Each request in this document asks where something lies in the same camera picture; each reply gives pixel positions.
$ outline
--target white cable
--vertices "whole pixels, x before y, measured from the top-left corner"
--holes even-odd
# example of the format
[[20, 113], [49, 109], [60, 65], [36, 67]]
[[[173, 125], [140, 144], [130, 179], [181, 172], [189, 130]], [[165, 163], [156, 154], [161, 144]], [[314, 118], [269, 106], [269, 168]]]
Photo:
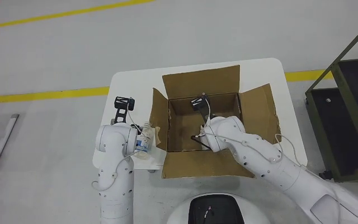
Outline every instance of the white cable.
[[130, 116], [130, 113], [129, 113], [129, 104], [127, 104], [127, 113], [128, 113], [128, 116], [129, 116], [129, 119], [132, 121], [132, 123], [134, 124], [135, 128], [138, 130], [138, 132], [141, 134], [142, 131], [138, 128], [138, 126], [134, 123], [132, 117]]
[[[210, 135], [210, 136], [219, 137], [219, 138], [225, 138], [225, 139], [228, 139], [228, 140], [230, 140], [230, 141], [238, 142], [238, 143], [242, 144], [241, 141], [238, 141], [238, 140], [235, 140], [235, 139], [232, 139], [232, 138], [228, 138], [228, 137], [225, 137], [225, 136], [218, 136], [218, 135], [216, 135], [216, 134], [211, 134], [211, 133], [207, 133], [207, 132], [204, 132], [204, 134], [208, 134], [208, 135]], [[252, 147], [252, 146], [247, 146], [247, 147], [249, 147], [249, 148], [251, 148], [252, 150], [256, 151], [258, 154], [260, 154], [260, 156], [262, 156], [262, 157], [263, 157], [265, 160], [267, 160], [269, 163], [272, 162], [271, 160], [267, 159], [262, 153], [260, 153], [258, 150], [256, 150], [254, 147]]]
[[300, 162], [299, 162], [298, 159], [297, 159], [296, 149], [295, 149], [295, 146], [293, 145], [293, 143], [292, 143], [286, 136], [284, 136], [284, 135], [282, 135], [282, 134], [275, 134], [275, 139], [276, 139], [276, 141], [278, 142], [278, 144], [279, 144], [279, 146], [280, 146], [280, 148], [281, 148], [281, 155], [282, 155], [282, 156], [284, 155], [284, 149], [283, 149], [283, 147], [282, 147], [280, 141], [278, 140], [277, 136], [281, 136], [281, 137], [285, 138], [287, 141], [289, 141], [289, 143], [291, 144], [291, 146], [292, 146], [292, 148], [293, 148], [293, 153], [294, 153], [294, 155], [295, 155], [295, 160], [296, 160], [297, 164], [298, 164], [299, 166], [301, 166], [302, 164], [300, 164]]
[[[284, 153], [284, 150], [283, 150], [283, 148], [282, 148], [281, 143], [280, 143], [279, 140], [277, 139], [277, 136], [284, 137], [284, 138], [285, 138], [287, 141], [289, 141], [289, 143], [292, 145], [293, 153], [294, 153], [294, 156], [295, 156], [295, 160], [296, 160], [297, 164], [298, 164], [300, 167], [302, 167], [305, 171], [309, 172], [309, 173], [312, 174], [313, 176], [319, 178], [320, 180], [322, 179], [322, 178], [320, 178], [317, 174], [315, 174], [314, 172], [308, 170], [306, 166], [300, 164], [300, 162], [299, 162], [298, 159], [297, 159], [295, 147], [294, 147], [294, 145], [292, 144], [292, 142], [291, 142], [287, 137], [285, 137], [285, 136], [282, 135], [282, 134], [275, 134], [276, 141], [279, 143], [279, 146], [280, 146], [280, 148], [281, 148], [281, 150], [282, 150], [282, 154]], [[336, 190], [335, 190], [334, 187], [331, 186], [330, 184], [331, 184], [331, 183], [328, 183], [328, 186], [329, 186], [329, 188], [333, 191], [333, 193], [334, 193], [334, 195], [335, 195], [335, 200], [336, 200], [337, 206], [338, 206], [338, 224], [340, 224], [340, 223], [341, 223], [341, 203], [340, 203], [340, 200], [339, 200], [338, 195], [337, 195], [337, 193], [336, 193]]]
[[93, 186], [93, 183], [98, 183], [98, 181], [97, 181], [97, 180], [94, 180], [94, 181], [92, 181], [92, 183], [91, 183], [92, 188], [94, 188], [94, 190], [98, 190], [99, 192], [104, 192], [105, 190], [110, 189], [110, 188], [113, 186], [113, 184], [114, 184], [114, 182], [116, 181], [116, 179], [117, 179], [117, 176], [118, 176], [117, 169], [118, 169], [118, 166], [121, 164], [121, 162], [123, 162], [124, 160], [126, 160], [127, 158], [131, 157], [132, 155], [134, 155], [134, 154], [136, 154], [136, 153], [138, 153], [138, 152], [139, 152], [139, 151], [133, 152], [132, 154], [130, 154], [130, 155], [128, 155], [128, 156], [122, 158], [122, 159], [119, 161], [119, 163], [118, 163], [117, 166], [116, 166], [116, 171], [113, 172], [113, 174], [112, 174], [113, 182], [112, 182], [112, 184], [111, 184], [109, 187], [104, 188], [104, 189], [96, 188], [95, 186]]
[[205, 124], [205, 126], [208, 126], [208, 125], [210, 125], [210, 114], [211, 114], [211, 108], [210, 108], [210, 104], [209, 104], [208, 100], [207, 100], [207, 99], [205, 99], [205, 101], [206, 101], [206, 103], [208, 104], [208, 107], [209, 107], [208, 119], [206, 120], [206, 124]]

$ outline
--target metal rod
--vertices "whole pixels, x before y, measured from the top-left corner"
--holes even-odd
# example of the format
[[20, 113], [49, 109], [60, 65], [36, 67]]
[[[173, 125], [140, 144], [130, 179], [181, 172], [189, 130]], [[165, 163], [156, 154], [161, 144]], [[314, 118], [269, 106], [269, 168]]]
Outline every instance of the metal rod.
[[16, 122], [18, 116], [19, 116], [18, 114], [11, 115], [11, 119], [5, 129], [5, 136], [4, 136], [4, 138], [0, 139], [0, 156], [1, 156], [3, 149], [5, 148], [6, 142], [9, 139], [12, 128], [15, 125], [15, 122]]
[[308, 88], [307, 92], [310, 92], [313, 88], [315, 88], [315, 86], [330, 72], [330, 70], [332, 69], [333, 65], [335, 65], [336, 63], [338, 63], [353, 47], [354, 45], [356, 45], [356, 43], [358, 42], [358, 36], [356, 36], [352, 42], [346, 47], [346, 49], [344, 49], [344, 51], [342, 51], [342, 53], [332, 62], [332, 64], [330, 64], [328, 66], [328, 68], [326, 70], [324, 70], [324, 72], [322, 73], [322, 75], [320, 75], [317, 80], [310, 86], [310, 88]]

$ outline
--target plastic bottle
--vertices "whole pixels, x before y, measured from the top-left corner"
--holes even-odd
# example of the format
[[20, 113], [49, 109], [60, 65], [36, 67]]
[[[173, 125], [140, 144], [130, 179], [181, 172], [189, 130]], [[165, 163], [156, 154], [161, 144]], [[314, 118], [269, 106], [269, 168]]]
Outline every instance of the plastic bottle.
[[137, 153], [134, 154], [134, 156], [144, 160], [148, 159], [148, 152], [152, 146], [153, 138], [154, 130], [150, 126], [149, 122], [145, 122], [143, 125], [142, 133], [136, 138], [137, 147], [135, 148], [135, 152]]

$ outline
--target green metal frame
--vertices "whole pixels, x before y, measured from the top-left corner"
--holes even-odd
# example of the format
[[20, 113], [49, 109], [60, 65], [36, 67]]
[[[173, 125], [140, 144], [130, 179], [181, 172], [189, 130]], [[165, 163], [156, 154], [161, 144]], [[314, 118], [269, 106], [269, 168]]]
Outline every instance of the green metal frame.
[[321, 152], [322, 159], [323, 159], [326, 169], [332, 171], [333, 178], [336, 182], [357, 181], [358, 174], [345, 175], [345, 176], [341, 175], [341, 173], [338, 169], [338, 166], [336, 164], [335, 157], [332, 153], [331, 145], [328, 141], [326, 131], [324, 130], [321, 118], [319, 117], [317, 107], [314, 103], [312, 92], [311, 91], [306, 92], [306, 97], [307, 97], [307, 112], [310, 117], [314, 135], [317, 139], [317, 143], [319, 145], [319, 150]]
[[354, 47], [354, 45], [356, 45], [357, 42], [358, 36], [356, 36], [353, 41], [346, 47], [346, 49], [342, 51], [342, 53], [332, 62], [332, 64], [329, 65], [326, 70], [324, 70], [322, 75], [320, 75], [317, 80], [310, 86], [310, 88], [308, 88], [305, 94], [307, 94], [309, 91], [312, 91], [313, 88], [315, 88], [315, 86], [332, 70], [333, 66], [337, 65], [338, 62], [342, 60], [342, 58]]
[[352, 91], [341, 71], [341, 68], [339, 66], [339, 63], [335, 64], [332, 67], [331, 70], [333, 77], [335, 78], [336, 84], [338, 86], [338, 89], [340, 90], [340, 93], [342, 95], [342, 98], [346, 104], [346, 107], [348, 109], [349, 114], [351, 115], [351, 119], [354, 123], [354, 126], [358, 130], [358, 104], [354, 98], [354, 95], [352, 94]]
[[353, 41], [346, 47], [346, 49], [332, 62], [331, 65], [319, 76], [319, 78], [308, 88], [305, 95], [307, 97], [307, 112], [310, 117], [310, 121], [314, 130], [314, 134], [316, 136], [319, 149], [322, 154], [324, 165], [327, 170], [331, 170], [333, 174], [333, 178], [337, 182], [343, 181], [358, 181], [358, 174], [353, 175], [344, 175], [340, 174], [338, 166], [336, 164], [335, 157], [332, 153], [331, 145], [328, 141], [328, 137], [326, 135], [326, 131], [323, 128], [323, 124], [321, 118], [319, 117], [318, 110], [316, 104], [314, 102], [312, 91], [314, 90], [316, 85], [329, 73], [332, 72], [333, 77], [337, 83], [338, 89], [342, 95], [342, 98], [346, 104], [348, 112], [351, 115], [354, 126], [358, 130], [358, 104], [354, 99], [354, 96], [345, 80], [342, 71], [338, 65], [341, 59], [353, 48], [353, 46], [358, 42], [358, 36], [356, 36]]

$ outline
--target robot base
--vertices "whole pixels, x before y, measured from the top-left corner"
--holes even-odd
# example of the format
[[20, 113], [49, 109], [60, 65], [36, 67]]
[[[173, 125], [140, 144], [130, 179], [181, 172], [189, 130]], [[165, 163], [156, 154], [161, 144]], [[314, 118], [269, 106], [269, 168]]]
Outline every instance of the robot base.
[[217, 223], [218, 220], [228, 221], [228, 219], [230, 223], [237, 224], [270, 223], [258, 207], [240, 196], [228, 193], [206, 193], [179, 204], [170, 214], [167, 224], [209, 224], [214, 220]]

